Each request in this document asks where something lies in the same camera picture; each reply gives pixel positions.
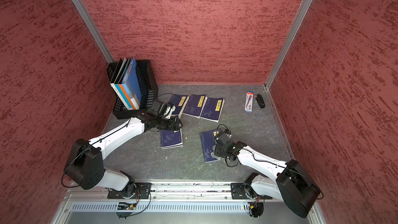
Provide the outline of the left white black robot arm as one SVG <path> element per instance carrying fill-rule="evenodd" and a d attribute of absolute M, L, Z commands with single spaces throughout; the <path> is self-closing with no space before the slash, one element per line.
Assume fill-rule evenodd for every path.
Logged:
<path fill-rule="evenodd" d="M 148 130 L 179 131 L 182 127 L 177 116 L 163 117 L 140 111 L 101 136 L 88 141 L 77 140 L 70 150 L 63 176 L 68 176 L 84 190 L 103 187 L 130 199 L 136 196 L 135 179 L 124 172 L 106 169 L 103 161 L 120 146 Z"/>

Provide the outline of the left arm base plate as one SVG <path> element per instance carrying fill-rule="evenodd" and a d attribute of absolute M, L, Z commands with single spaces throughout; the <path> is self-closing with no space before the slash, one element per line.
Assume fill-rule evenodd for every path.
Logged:
<path fill-rule="evenodd" d="M 122 191 L 108 190 L 108 199 L 149 199 L 152 183 L 129 183 Z"/>

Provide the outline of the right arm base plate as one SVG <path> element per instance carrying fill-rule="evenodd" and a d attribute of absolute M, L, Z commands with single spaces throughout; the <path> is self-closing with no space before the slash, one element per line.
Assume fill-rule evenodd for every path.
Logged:
<path fill-rule="evenodd" d="M 258 195 L 254 190 L 246 183 L 232 183 L 231 197 L 233 200 L 249 200 L 256 201 L 260 200 L 272 200 L 273 198 L 266 195 Z"/>

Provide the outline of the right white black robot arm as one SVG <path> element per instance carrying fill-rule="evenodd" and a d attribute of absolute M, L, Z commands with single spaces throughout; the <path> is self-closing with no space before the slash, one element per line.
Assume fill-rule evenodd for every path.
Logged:
<path fill-rule="evenodd" d="M 245 194 L 281 200 L 295 215 L 306 218 L 323 194 L 320 187 L 296 160 L 288 162 L 268 157 L 243 142 L 234 142 L 223 131 L 214 137 L 214 155 L 257 171 L 244 182 Z"/>

